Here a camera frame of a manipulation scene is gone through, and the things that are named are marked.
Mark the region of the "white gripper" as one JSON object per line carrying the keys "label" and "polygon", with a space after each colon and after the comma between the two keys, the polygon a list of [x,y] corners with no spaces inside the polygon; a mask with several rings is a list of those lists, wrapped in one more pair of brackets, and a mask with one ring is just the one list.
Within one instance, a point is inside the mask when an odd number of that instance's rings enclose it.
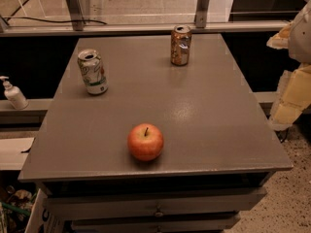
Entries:
{"label": "white gripper", "polygon": [[[311,1],[266,45],[276,50],[288,48],[290,58],[311,63]],[[272,130],[283,131],[311,105],[311,65],[300,64],[293,72],[284,71],[276,93],[268,123]]]}

